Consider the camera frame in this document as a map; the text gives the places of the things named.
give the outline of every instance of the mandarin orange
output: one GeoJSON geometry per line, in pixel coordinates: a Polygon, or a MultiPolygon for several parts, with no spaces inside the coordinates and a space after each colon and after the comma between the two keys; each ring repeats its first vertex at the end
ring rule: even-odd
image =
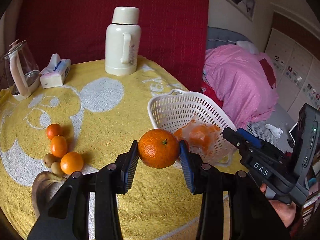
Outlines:
{"type": "Polygon", "coordinates": [[[157,169],[171,166],[180,153],[178,139],[162,129],[146,132],[138,143],[138,150],[143,163],[157,169]]]}
{"type": "Polygon", "coordinates": [[[199,147],[204,153],[206,153],[213,141],[216,141],[217,134],[214,132],[220,131],[220,128],[214,124],[201,123],[193,127],[189,133],[189,143],[192,146],[199,147]]]}
{"type": "Polygon", "coordinates": [[[55,136],[51,140],[51,153],[59,158],[62,158],[68,151],[67,140],[61,136],[55,136]]]}
{"type": "Polygon", "coordinates": [[[62,128],[57,123],[52,123],[47,127],[46,130],[47,137],[52,140],[53,137],[62,135],[62,128]]]}
{"type": "Polygon", "coordinates": [[[182,136],[182,128],[179,128],[178,130],[176,130],[173,133],[173,135],[178,139],[179,142],[183,140],[186,143],[187,148],[190,149],[190,146],[189,146],[189,143],[188,143],[187,139],[182,136]]]}
{"type": "Polygon", "coordinates": [[[81,154],[69,152],[60,161],[60,167],[65,174],[71,175],[75,171],[81,171],[84,162],[81,154]]]}

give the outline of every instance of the pink duvet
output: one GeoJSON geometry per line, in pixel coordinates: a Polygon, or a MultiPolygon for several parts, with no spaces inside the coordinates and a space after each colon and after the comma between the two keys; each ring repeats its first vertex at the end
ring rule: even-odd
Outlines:
{"type": "Polygon", "coordinates": [[[223,111],[237,128],[245,128],[247,122],[266,120],[274,111],[278,100],[259,60],[269,57],[253,55],[237,45],[225,45],[208,49],[205,55],[204,73],[207,81],[223,102],[223,111]]]}

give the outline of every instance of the thermos lid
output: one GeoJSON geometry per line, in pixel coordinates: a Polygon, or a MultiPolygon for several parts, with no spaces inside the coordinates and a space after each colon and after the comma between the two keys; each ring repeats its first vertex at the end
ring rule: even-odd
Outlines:
{"type": "Polygon", "coordinates": [[[112,23],[115,24],[138,24],[139,8],[136,7],[116,7],[113,12],[112,23]]]}

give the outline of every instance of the gray headboard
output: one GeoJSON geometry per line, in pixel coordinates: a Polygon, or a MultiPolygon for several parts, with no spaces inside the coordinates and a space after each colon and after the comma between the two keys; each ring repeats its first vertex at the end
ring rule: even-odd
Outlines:
{"type": "Polygon", "coordinates": [[[251,42],[240,33],[221,28],[208,27],[206,49],[214,49],[221,45],[236,44],[236,41],[251,42]]]}

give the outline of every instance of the kettle handle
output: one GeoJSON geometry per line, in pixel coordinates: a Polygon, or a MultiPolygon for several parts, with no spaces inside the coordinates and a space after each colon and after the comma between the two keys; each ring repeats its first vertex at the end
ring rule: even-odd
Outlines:
{"type": "Polygon", "coordinates": [[[124,42],[123,42],[121,63],[129,63],[131,35],[130,33],[123,33],[123,36],[124,36],[124,42]]]}
{"type": "Polygon", "coordinates": [[[18,53],[14,52],[13,55],[10,57],[10,72],[20,95],[27,96],[29,92],[29,87],[23,75],[18,53]]]}

